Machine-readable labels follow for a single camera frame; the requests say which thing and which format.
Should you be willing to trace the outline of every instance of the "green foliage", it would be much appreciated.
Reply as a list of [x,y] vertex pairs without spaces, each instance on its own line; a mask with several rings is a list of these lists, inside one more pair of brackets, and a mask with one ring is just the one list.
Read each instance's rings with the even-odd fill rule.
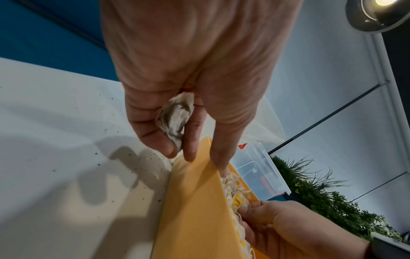
[[272,158],[298,201],[314,212],[328,218],[352,234],[370,240],[370,233],[377,232],[384,236],[403,241],[400,234],[386,223],[383,216],[362,211],[357,203],[349,202],[339,192],[329,191],[334,186],[343,186],[344,181],[334,181],[332,171],[322,178],[318,172],[307,172],[312,160],[286,163],[279,157]]

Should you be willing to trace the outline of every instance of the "red triangle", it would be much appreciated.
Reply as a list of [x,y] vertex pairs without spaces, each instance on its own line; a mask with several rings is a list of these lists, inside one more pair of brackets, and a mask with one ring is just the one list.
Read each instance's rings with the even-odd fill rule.
[[242,145],[238,145],[238,148],[242,150],[242,149],[244,149],[244,148],[246,147],[247,144],[248,144],[248,143],[245,143],[245,144],[242,144]]

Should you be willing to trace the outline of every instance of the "white table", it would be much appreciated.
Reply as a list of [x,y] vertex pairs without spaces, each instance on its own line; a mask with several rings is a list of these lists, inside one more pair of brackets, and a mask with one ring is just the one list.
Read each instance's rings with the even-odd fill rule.
[[138,140],[123,96],[0,58],[0,258],[149,258],[172,165]]

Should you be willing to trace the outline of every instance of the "transparent plastic bin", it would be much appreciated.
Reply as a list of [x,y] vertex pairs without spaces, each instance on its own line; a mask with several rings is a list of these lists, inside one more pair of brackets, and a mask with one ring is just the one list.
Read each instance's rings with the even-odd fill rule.
[[247,143],[243,149],[238,147],[231,165],[261,201],[283,193],[290,194],[268,152],[258,141]]

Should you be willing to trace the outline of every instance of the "black watch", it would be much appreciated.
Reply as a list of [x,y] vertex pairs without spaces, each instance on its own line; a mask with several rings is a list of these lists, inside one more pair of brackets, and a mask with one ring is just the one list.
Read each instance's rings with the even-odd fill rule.
[[372,233],[366,259],[410,259],[410,245]]

